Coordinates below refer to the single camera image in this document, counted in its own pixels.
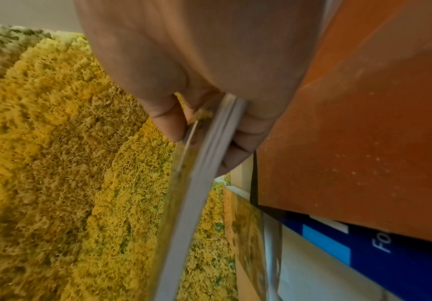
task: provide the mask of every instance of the light blue stripe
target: light blue stripe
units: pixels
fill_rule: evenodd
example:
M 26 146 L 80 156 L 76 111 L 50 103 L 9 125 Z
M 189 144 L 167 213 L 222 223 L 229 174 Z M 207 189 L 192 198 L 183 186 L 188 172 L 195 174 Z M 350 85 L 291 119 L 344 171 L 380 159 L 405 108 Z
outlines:
M 330 237 L 303 225 L 302 236 L 308 241 L 318 246 L 328 254 L 336 257 L 346 265 L 350 265 L 351 250 L 347 246 L 331 239 Z

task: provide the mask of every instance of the white stripe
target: white stripe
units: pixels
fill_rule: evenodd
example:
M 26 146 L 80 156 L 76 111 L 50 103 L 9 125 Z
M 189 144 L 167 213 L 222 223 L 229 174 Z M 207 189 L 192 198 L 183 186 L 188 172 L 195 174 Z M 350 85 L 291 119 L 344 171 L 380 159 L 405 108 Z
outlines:
M 324 217 L 315 216 L 315 215 L 310 215 L 310 218 L 313 218 L 316 221 L 324 223 L 325 225 L 330 226 L 333 229 L 337 229 L 338 231 L 348 234 L 348 225 L 345 225 L 337 221 L 329 220 Z

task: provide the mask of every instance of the human hand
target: human hand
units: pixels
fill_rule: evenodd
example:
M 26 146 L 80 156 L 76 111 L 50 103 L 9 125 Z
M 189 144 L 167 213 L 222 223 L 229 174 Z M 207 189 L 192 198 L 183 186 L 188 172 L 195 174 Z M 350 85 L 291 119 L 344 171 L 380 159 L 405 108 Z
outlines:
M 220 175 L 256 150 L 293 98 L 325 2 L 74 1 L 96 58 L 170 140 L 180 141 L 186 120 L 219 93 L 249 101 Z

